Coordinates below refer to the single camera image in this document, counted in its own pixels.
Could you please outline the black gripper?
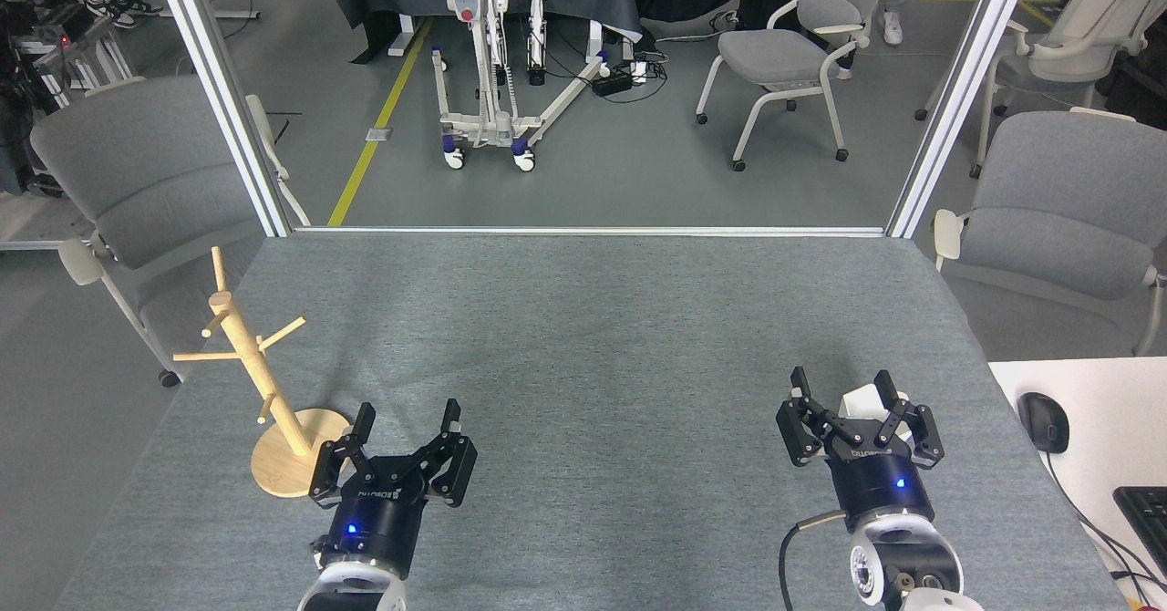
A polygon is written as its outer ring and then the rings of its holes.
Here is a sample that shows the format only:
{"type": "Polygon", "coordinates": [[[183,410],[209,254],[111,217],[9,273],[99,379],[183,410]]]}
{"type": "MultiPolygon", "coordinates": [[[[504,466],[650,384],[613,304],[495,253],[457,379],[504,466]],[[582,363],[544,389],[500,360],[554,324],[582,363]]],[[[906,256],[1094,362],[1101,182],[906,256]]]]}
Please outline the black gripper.
{"type": "Polygon", "coordinates": [[[478,450],[462,431],[461,406],[447,399],[439,435],[413,456],[380,456],[363,451],[376,410],[363,402],[351,428],[317,450],[310,499],[320,507],[338,505],[328,533],[315,541],[317,570],[341,562],[359,562],[408,578],[426,496],[440,496],[450,508],[461,506],[470,485],[478,450]],[[356,473],[338,486],[338,473],[350,461],[356,473]]]}
{"type": "Polygon", "coordinates": [[[914,513],[929,521],[936,517],[917,470],[931,470],[945,457],[930,407],[901,398],[889,371],[880,370],[873,382],[887,417],[872,437],[874,450],[857,449],[851,424],[811,396],[804,367],[791,371],[790,382],[790,396],[776,413],[780,435],[795,466],[808,465],[830,437],[843,438],[826,454],[847,529],[854,531],[872,514],[914,513]],[[910,449],[896,436],[900,424],[908,424],[910,449]]]}

